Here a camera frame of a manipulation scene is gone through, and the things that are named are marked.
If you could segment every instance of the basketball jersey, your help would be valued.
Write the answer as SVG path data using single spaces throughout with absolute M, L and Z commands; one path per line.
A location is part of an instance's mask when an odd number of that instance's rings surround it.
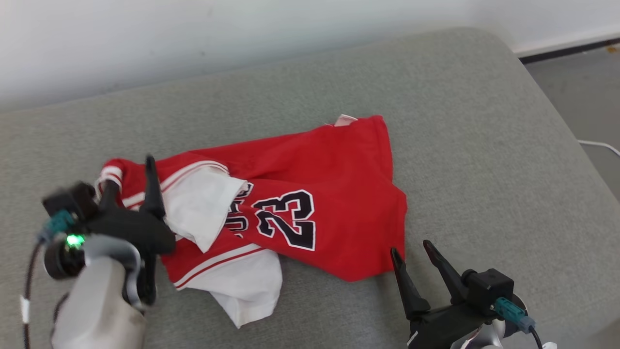
M 391 271 L 392 247 L 404 255 L 407 204 L 381 116 L 193 150 L 157 161 L 157 174 L 180 236 L 162 256 L 170 280 L 211 292 L 237 326 L 273 312 L 276 253 L 346 281 Z M 110 160 L 98 183 L 106 179 L 139 208 L 144 165 Z

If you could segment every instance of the green led indicator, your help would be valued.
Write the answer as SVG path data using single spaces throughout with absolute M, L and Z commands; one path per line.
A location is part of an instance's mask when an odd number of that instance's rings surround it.
M 84 243 L 83 235 L 69 235 L 67 236 L 67 246 L 69 247 L 80 247 Z

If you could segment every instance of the cable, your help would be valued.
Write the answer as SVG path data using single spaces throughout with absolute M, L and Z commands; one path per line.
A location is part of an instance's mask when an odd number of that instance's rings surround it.
M 32 249 L 30 255 L 30 264 L 28 265 L 28 273 L 26 274 L 26 284 L 24 286 L 24 295 L 22 296 L 22 322 L 24 323 L 24 348 L 30 349 L 30 288 L 32 285 L 32 275 L 35 269 L 35 262 L 37 261 L 37 255 L 41 249 L 41 244 L 37 243 Z
M 534 326 L 530 326 L 529 327 L 529 331 L 532 333 L 532 336 L 534 336 L 534 339 L 536 340 L 536 345 L 538 346 L 538 349 L 543 349 L 543 346 L 542 346 L 543 343 L 541 342 L 541 337 L 538 336 L 538 333 L 534 329 Z
M 616 153 L 617 156 L 620 156 L 620 151 L 614 147 L 612 147 L 611 145 L 607 144 L 607 143 L 603 143 L 603 142 L 592 142 L 590 140 L 577 140 L 580 144 L 583 145 L 595 145 L 597 147 L 605 147 L 609 150 L 611 150 L 612 152 Z

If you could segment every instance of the jersey number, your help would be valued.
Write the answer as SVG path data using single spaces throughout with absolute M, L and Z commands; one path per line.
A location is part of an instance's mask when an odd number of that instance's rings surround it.
M 291 208 L 291 204 L 296 204 L 296 207 Z M 259 233 L 273 237 L 277 229 L 284 235 L 289 246 L 314 251 L 316 225 L 309 220 L 314 213 L 312 194 L 305 190 L 293 191 L 280 197 L 257 201 L 252 207 L 259 209 L 256 212 L 256 217 L 259 218 Z M 268 207 L 273 207 L 272 212 L 265 211 Z M 293 226 L 274 214 L 289 211 Z

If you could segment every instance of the gray fabric surface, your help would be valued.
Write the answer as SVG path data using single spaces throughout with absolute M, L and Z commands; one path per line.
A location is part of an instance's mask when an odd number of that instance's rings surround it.
M 163 158 L 309 130 L 340 113 L 386 119 L 394 182 L 408 195 L 409 271 L 433 306 L 449 297 L 425 238 L 460 271 L 511 276 L 544 341 L 568 347 L 620 317 L 620 206 L 508 48 L 460 29 L 1 115 L 0 347 L 20 345 L 18 295 L 42 195 L 94 179 L 113 156 Z M 348 284 L 287 258 L 282 268 L 275 313 L 240 330 L 208 293 L 176 292 L 161 268 L 146 348 L 403 347 L 393 275 Z M 39 265 L 34 348 L 49 347 L 53 306 L 70 285 Z

